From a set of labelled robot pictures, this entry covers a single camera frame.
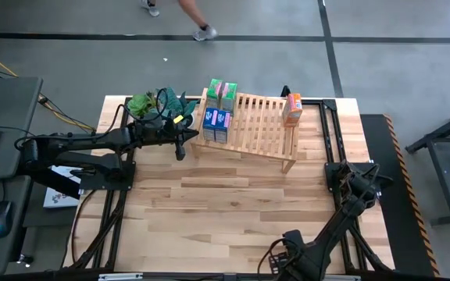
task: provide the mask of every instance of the green plant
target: green plant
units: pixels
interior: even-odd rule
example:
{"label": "green plant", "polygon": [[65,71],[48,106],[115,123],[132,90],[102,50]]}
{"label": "green plant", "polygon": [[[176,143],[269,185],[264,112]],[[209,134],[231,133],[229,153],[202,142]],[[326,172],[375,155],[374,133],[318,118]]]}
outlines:
{"label": "green plant", "polygon": [[166,93],[167,100],[166,94],[164,94],[163,92],[159,96],[159,107],[162,108],[162,105],[166,104],[166,109],[163,112],[164,116],[172,117],[168,116],[171,112],[173,116],[182,115],[184,118],[186,118],[193,113],[195,106],[197,105],[197,101],[187,102],[187,99],[185,98],[185,92],[183,92],[180,98],[178,98],[173,91],[173,88],[168,87],[166,88]]}
{"label": "green plant", "polygon": [[128,102],[128,109],[137,117],[143,117],[151,108],[155,108],[155,96],[151,91],[136,94]]}

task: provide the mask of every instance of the orange box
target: orange box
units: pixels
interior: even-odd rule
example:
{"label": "orange box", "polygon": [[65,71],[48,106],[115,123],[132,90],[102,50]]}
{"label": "orange box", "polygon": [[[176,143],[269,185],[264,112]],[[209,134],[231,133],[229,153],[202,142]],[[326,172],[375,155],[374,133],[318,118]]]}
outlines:
{"label": "orange box", "polygon": [[282,111],[282,119],[285,127],[294,127],[298,124],[300,116],[302,116],[302,96],[300,94],[289,94],[287,96],[284,110]]}

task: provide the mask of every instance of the blue box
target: blue box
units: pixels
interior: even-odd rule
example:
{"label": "blue box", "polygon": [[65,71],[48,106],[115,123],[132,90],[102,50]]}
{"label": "blue box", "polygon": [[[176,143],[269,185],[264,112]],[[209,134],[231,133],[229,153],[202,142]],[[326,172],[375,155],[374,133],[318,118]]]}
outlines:
{"label": "blue box", "polygon": [[218,116],[217,108],[207,108],[202,121],[202,134],[206,141],[215,141],[215,127]]}
{"label": "blue box", "polygon": [[228,128],[230,127],[230,112],[219,110],[216,117],[215,141],[226,144],[228,137]]}

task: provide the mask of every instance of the black mat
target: black mat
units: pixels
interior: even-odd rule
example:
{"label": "black mat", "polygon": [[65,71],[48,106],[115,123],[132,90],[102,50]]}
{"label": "black mat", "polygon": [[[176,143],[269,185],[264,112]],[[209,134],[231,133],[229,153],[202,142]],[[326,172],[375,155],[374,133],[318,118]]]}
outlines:
{"label": "black mat", "polygon": [[411,202],[388,121],[383,115],[361,115],[361,118],[371,159],[381,165],[381,174],[395,180],[381,197],[395,268],[408,274],[433,276],[436,264],[428,254],[430,242],[425,237],[426,231],[420,228],[421,218],[417,218],[420,214]]}

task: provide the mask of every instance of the person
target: person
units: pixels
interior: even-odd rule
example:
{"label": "person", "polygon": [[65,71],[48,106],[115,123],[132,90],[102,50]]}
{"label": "person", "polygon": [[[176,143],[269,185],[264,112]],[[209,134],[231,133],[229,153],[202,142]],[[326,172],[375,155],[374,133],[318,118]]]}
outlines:
{"label": "person", "polygon": [[[156,0],[140,0],[141,6],[148,11],[151,16],[158,16],[159,10],[155,7]],[[195,0],[178,0],[180,7],[199,26],[199,30],[194,32],[196,41],[211,40],[218,37],[216,29],[207,24],[201,11],[195,4]]]}

